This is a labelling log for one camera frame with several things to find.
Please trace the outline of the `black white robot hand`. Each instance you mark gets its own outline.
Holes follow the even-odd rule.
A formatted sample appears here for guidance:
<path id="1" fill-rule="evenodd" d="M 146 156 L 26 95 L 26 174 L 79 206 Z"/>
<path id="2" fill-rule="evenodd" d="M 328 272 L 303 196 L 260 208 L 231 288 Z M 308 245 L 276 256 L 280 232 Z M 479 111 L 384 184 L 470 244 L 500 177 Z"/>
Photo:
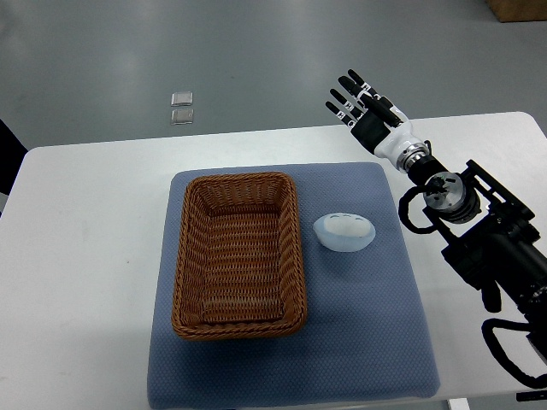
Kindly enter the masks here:
<path id="1" fill-rule="evenodd" d="M 344 109 L 329 101 L 326 107 L 352 127 L 351 134 L 369 153 L 389 160 L 393 166 L 411 166 L 423 156 L 423 142 L 413 134 L 408 117 L 353 69 L 347 74 L 349 77 L 338 78 L 339 84 L 368 110 L 357 107 L 335 89 L 329 92 Z M 356 121 L 353 116 L 361 118 Z"/>

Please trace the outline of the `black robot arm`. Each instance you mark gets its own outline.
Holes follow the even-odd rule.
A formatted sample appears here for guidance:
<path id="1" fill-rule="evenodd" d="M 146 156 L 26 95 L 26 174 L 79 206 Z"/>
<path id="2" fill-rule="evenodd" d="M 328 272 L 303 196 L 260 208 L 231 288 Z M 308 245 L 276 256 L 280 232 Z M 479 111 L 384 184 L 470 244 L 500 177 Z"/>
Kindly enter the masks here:
<path id="1" fill-rule="evenodd" d="M 485 309 L 498 313 L 506 293 L 523 322 L 487 319 L 481 326 L 486 346 L 499 365 L 521 384 L 546 387 L 546 376 L 523 372 L 505 353 L 495 331 L 523 332 L 546 357 L 546 258 L 532 210 L 475 161 L 450 172 L 432 154 L 431 144 L 414 135 L 408 117 L 354 70 L 339 77 L 345 92 L 330 91 L 326 107 L 369 153 L 387 159 L 412 181 L 400 198 L 398 217 L 419 235 L 438 232 L 447 242 L 441 252 L 459 276 L 480 291 Z"/>

